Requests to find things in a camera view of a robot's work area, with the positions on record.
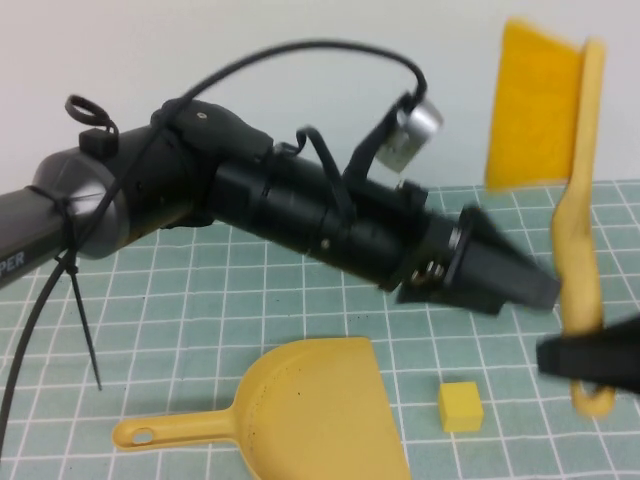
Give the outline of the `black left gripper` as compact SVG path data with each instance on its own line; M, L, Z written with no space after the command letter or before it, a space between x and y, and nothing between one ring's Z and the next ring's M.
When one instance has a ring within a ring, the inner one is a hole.
M501 232L482 209L457 219L429 211L425 189L391 189L371 180L344 182L355 217L341 218L330 180L309 168L313 257L395 292L399 303L436 303L496 315L503 300L551 309L560 281Z

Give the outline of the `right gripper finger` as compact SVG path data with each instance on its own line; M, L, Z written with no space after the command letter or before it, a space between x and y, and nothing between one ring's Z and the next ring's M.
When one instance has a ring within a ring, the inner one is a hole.
M598 332L556 335L536 346L540 373L639 393L639 315Z

